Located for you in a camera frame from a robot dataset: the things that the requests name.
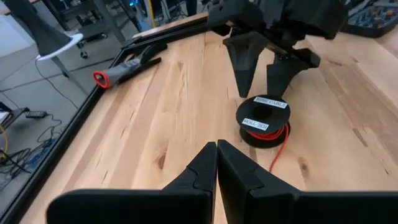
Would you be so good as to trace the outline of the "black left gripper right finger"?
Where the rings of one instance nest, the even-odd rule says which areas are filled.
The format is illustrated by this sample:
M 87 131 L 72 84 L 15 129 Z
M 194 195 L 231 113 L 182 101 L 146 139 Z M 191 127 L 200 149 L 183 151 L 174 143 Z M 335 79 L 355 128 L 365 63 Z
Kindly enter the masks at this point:
M 301 191 L 225 140 L 218 182 L 228 224 L 398 224 L 397 191 Z

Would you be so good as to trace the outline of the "black screwdriver bit case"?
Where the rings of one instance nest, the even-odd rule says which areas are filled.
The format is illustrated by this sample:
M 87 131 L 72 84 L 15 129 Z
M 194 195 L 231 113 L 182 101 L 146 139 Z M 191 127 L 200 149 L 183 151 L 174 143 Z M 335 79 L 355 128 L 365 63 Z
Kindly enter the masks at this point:
M 344 33 L 379 38 L 398 25 L 398 0 L 346 0 L 345 7 Z

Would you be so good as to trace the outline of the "side table on casters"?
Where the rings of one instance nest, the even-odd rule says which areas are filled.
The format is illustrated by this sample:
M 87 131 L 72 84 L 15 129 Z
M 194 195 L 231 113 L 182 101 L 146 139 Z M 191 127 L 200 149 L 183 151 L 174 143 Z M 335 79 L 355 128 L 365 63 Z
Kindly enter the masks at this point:
M 83 49 L 86 42 L 108 37 L 109 27 L 94 0 L 42 1 L 65 31 L 83 34 L 82 40 L 77 43 L 81 58 L 88 58 L 88 53 Z M 122 10 L 134 27 L 138 31 L 142 30 L 137 19 L 138 1 L 103 0 L 103 2 L 106 9 Z

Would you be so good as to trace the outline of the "grey work glove red cuff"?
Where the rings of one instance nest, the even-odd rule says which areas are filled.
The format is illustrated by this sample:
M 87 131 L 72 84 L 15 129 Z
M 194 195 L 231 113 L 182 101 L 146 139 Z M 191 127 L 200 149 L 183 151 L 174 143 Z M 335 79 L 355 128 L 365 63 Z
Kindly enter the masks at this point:
M 101 88 L 108 89 L 122 84 L 139 73 L 161 62 L 161 58 L 152 59 L 157 54 L 167 49 L 167 44 L 157 43 L 147 46 L 140 54 L 127 62 L 109 68 L 107 70 L 93 72 L 93 79 Z

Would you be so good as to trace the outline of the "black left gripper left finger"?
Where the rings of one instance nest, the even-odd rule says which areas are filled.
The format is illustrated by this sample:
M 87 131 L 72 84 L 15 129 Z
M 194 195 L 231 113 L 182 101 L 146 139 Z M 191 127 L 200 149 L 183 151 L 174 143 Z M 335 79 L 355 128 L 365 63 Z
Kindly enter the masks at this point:
M 212 224 L 217 145 L 208 142 L 161 190 L 79 189 L 53 199 L 47 224 Z

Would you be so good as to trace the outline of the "black labelled cable spool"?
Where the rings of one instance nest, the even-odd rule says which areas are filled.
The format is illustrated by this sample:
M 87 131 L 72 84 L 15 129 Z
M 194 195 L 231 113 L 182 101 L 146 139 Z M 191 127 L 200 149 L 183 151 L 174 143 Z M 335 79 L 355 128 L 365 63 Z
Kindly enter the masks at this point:
M 257 95 L 242 102 L 236 111 L 241 138 L 250 146 L 280 146 L 291 132 L 290 107 L 277 96 Z

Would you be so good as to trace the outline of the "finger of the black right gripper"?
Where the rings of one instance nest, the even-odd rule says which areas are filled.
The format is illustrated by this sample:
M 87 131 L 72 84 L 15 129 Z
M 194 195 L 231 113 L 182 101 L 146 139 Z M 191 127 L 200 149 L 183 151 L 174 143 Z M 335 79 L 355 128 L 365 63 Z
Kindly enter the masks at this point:
M 282 97 L 294 76 L 319 64 L 320 57 L 308 48 L 295 49 L 291 55 L 275 54 L 274 63 L 267 65 L 267 94 Z
M 233 67 L 234 77 L 241 98 L 247 98 L 260 53 L 269 40 L 257 32 L 229 37 L 223 41 Z

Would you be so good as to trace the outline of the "floor lamp with round base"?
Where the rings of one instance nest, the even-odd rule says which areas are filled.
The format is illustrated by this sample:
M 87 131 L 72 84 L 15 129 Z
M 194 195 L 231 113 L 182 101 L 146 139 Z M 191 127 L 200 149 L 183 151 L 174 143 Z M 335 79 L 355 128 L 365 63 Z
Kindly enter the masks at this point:
M 32 34 L 39 55 L 38 60 L 47 60 L 72 48 L 83 39 L 83 34 L 67 35 L 51 27 L 35 12 L 29 0 L 4 0 L 11 14 L 19 18 Z

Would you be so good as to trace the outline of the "black aluminium table frame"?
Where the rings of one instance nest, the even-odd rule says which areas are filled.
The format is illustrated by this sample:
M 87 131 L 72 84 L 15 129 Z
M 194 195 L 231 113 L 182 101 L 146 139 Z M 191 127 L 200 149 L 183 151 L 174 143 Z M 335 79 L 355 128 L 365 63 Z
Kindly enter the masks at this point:
M 137 44 L 122 48 L 110 66 L 113 67 L 120 64 L 128 55 L 133 53 L 133 51 L 145 47 L 147 44 L 152 44 L 157 41 L 170 43 L 201 34 L 206 31 L 206 20 L 206 14 L 197 14 L 142 32 L 138 34 L 140 39 L 137 41 Z M 17 224 L 22 219 L 51 176 L 62 156 L 74 141 L 74 138 L 85 125 L 87 118 L 89 118 L 103 94 L 104 90 L 99 87 L 93 88 L 89 93 L 87 99 L 72 117 L 72 120 L 66 125 L 64 132 L 60 137 L 54 140 L 51 151 L 44 156 L 38 168 L 33 171 L 26 180 L 26 183 L 11 200 L 6 211 L 0 216 L 0 224 Z

